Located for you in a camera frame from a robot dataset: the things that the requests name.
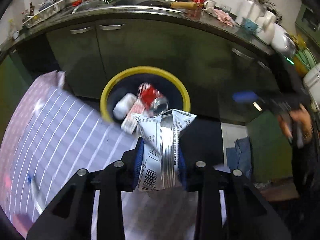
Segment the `black sleeved right forearm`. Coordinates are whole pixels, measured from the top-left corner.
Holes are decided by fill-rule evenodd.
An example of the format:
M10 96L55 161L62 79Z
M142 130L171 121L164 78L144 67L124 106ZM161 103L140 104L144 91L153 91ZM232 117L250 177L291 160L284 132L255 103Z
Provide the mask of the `black sleeved right forearm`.
M313 137L303 147L292 148L292 174L302 203L303 226L319 229L319 140Z

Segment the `person right hand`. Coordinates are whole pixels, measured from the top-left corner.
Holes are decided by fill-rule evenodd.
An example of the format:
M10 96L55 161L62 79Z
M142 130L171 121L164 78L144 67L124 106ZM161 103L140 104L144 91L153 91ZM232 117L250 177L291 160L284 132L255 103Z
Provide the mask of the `person right hand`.
M313 135L311 116L300 104L299 108L277 116L280 129L291 146L302 148L308 144Z

